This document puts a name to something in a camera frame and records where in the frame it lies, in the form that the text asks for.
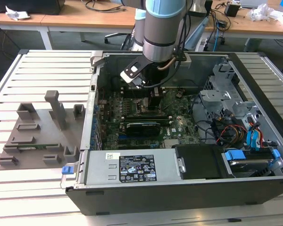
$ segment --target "blue plastic clip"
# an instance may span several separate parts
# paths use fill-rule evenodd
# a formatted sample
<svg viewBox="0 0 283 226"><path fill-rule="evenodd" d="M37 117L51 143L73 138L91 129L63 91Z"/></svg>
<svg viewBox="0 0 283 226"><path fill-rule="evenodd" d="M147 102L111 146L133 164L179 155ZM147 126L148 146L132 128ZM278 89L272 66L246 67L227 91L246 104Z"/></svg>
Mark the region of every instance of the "blue plastic clip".
<svg viewBox="0 0 283 226"><path fill-rule="evenodd" d="M63 166L62 167L62 174L63 175L69 175L74 174L75 168L73 166Z"/></svg>
<svg viewBox="0 0 283 226"><path fill-rule="evenodd" d="M281 155L280 155L280 153L277 149L273 150L273 155L274 155L275 159L281 157Z"/></svg>
<svg viewBox="0 0 283 226"><path fill-rule="evenodd" d="M225 153L225 156L228 161L246 159L243 150L229 150Z"/></svg>
<svg viewBox="0 0 283 226"><path fill-rule="evenodd" d="M251 141L251 147L255 148L256 151L259 151L259 148L257 147L257 138L258 138L258 136L259 136L259 133L255 130L254 134L253 134L252 141Z"/></svg>
<svg viewBox="0 0 283 226"><path fill-rule="evenodd" d="M247 136L246 136L246 144L249 146L250 142L251 142L251 130L249 129L249 131L247 132Z"/></svg>

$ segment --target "wooden desk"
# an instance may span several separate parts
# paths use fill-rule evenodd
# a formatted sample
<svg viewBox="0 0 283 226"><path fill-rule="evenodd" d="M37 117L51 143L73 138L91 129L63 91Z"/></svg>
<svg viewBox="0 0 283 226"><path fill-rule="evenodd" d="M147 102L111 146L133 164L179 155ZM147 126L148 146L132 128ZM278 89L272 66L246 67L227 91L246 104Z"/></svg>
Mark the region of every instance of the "wooden desk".
<svg viewBox="0 0 283 226"><path fill-rule="evenodd" d="M269 6L281 9L281 0L269 0ZM214 0L213 7L226 0ZM96 8L107 9L115 7L116 4L101 0L96 3ZM237 17L230 17L231 28L224 33L225 37L237 38L261 38L261 39L283 39L283 26L273 19L270 21L252 22L246 18L249 9L241 9ZM135 9L127 7L126 12L99 13L88 10L81 0L66 0L60 15L50 16L31 14L27 20L14 21L5 14L0 14L0 27L5 30L28 30L39 31L45 48L52 49L50 32L80 32L81 40L84 40L84 32L107 32L107 33L130 33L134 25ZM213 30L212 17L205 29L203 37L208 37ZM227 20L217 13L218 19Z"/></svg>
<svg viewBox="0 0 283 226"><path fill-rule="evenodd" d="M119 6L106 1L98 1L95 8L108 9ZM100 28L125 28L132 29L135 23L135 9L126 7L125 12L100 13L89 10L81 0L66 0L58 16L46 15L42 26L75 26L75 27L100 27Z"/></svg>
<svg viewBox="0 0 283 226"><path fill-rule="evenodd" d="M218 3L227 2L226 0L214 0L212 9ZM281 0L269 0L268 5L275 10L283 11L280 6ZM218 11L224 13L225 7L220 8ZM236 17L229 17L231 19L231 28L224 33L226 37L245 37L245 38L264 38L264 39L283 39L283 25L274 19L270 21L251 21L246 17L249 9L242 8L238 11ZM216 13L217 19L228 21L220 13ZM206 32L211 32L213 30L213 19L210 16L210 21L205 29Z"/></svg>

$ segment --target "blue drive latch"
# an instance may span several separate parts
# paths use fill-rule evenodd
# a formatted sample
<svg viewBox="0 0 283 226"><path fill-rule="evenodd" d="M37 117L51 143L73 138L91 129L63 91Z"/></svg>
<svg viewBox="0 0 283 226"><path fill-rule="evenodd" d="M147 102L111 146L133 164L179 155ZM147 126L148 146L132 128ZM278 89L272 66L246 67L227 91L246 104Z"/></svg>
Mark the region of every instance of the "blue drive latch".
<svg viewBox="0 0 283 226"><path fill-rule="evenodd" d="M246 159L243 150L229 150L225 153L226 159L230 160L244 160Z"/></svg>
<svg viewBox="0 0 283 226"><path fill-rule="evenodd" d="M75 171L74 166L63 166L62 167L62 174L63 175L74 174L74 171Z"/></svg>

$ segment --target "floor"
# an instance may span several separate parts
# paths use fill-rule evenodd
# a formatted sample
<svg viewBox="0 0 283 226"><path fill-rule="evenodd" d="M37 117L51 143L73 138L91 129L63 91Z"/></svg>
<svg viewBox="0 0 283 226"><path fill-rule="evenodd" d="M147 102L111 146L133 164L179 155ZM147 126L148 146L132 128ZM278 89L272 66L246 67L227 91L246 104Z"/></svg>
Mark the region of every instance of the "floor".
<svg viewBox="0 0 283 226"><path fill-rule="evenodd" d="M22 49L45 49L38 32L8 31L7 34ZM75 32L52 32L51 35L54 49L67 50L119 50L125 38L124 36L111 38L111 43L105 44L105 33L86 33L86 42L81 42L79 33ZM11 65L12 58L18 53L18 49L4 36L4 33L0 32L0 80ZM242 52L245 42L246 39L227 38L225 44L219 45L217 50ZM208 49L211 50L212 48L213 44L209 44ZM264 52L279 69L283 68L283 47L280 47L274 40L263 40L258 51Z"/></svg>

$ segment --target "barcode sticker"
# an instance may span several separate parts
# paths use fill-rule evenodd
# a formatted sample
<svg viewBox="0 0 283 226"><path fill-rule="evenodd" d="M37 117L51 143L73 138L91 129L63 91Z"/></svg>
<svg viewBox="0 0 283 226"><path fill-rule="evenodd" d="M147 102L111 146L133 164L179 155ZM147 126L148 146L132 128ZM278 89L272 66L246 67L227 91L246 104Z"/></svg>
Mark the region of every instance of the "barcode sticker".
<svg viewBox="0 0 283 226"><path fill-rule="evenodd" d="M119 159L120 155L121 155L120 152L106 153L106 159Z"/></svg>

